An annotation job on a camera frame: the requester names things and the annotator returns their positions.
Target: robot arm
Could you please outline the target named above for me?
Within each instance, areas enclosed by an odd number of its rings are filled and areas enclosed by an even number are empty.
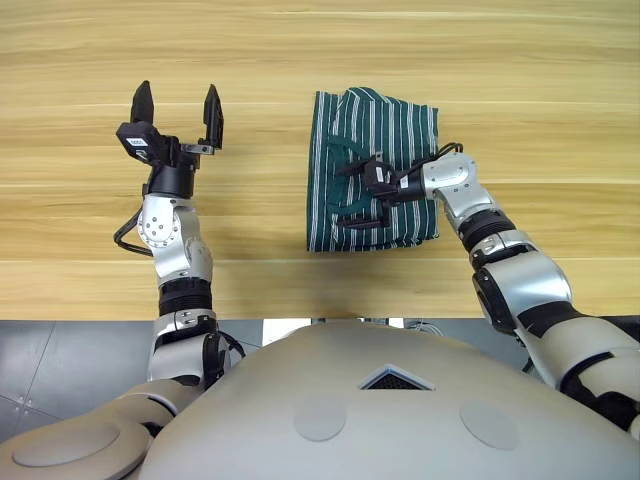
[[[524,343],[545,383],[637,439],[638,342],[612,323],[573,308],[562,269],[516,229],[478,183],[470,156],[449,153],[421,170],[422,191],[444,203],[449,223],[469,252],[473,285],[493,327]]]
[[[115,240],[154,260],[159,317],[154,323],[149,380],[176,379],[206,389],[229,368],[230,347],[244,353],[237,342],[218,331],[212,310],[211,255],[191,202],[200,155],[222,147],[222,109],[213,85],[205,100],[204,123],[206,138],[198,144],[181,144],[176,137],[161,135],[153,127],[149,83],[138,88],[131,121],[123,123],[116,135],[130,156],[151,166],[143,186],[143,206],[135,219],[148,249],[124,244],[121,231]]]

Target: label sticker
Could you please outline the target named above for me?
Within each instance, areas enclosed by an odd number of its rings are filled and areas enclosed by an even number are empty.
[[[132,147],[148,147],[149,145],[147,144],[147,142],[144,141],[144,139],[142,138],[127,138],[127,142],[129,142],[129,145],[131,145]]]

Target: green cloth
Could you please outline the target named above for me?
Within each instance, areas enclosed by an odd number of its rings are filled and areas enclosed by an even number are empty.
[[[354,230],[343,218],[380,218],[382,203],[360,175],[335,176],[346,165],[382,152],[396,171],[437,150],[436,108],[385,97],[369,88],[342,96],[317,92],[309,150],[307,249],[367,251],[414,247],[438,236],[436,203],[416,200],[392,207],[387,228]]]

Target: wooden table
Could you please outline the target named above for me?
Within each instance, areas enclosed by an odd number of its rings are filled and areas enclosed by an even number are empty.
[[[440,108],[578,309],[638,313],[639,32],[637,0],[0,0],[0,318],[155,317],[150,259],[111,239],[147,175],[114,136],[144,79],[185,142],[222,98],[196,190],[220,318],[480,316],[444,217],[419,248],[305,251],[314,92],[362,85]]]

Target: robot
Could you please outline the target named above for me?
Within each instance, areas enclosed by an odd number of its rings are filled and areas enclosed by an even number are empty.
[[[230,351],[244,352],[217,327],[191,202],[200,155],[222,147],[213,85],[204,123],[198,144],[161,135],[144,82],[117,131],[151,166],[142,208],[114,235],[157,273],[149,381],[0,445],[0,478],[640,478],[640,345],[573,308],[562,270],[459,144],[410,171],[375,175],[389,166],[373,156],[345,174],[364,175],[389,208],[444,205],[487,320],[524,344],[544,383],[462,342],[349,321],[302,328],[231,367]],[[148,248],[124,242],[133,228]]]

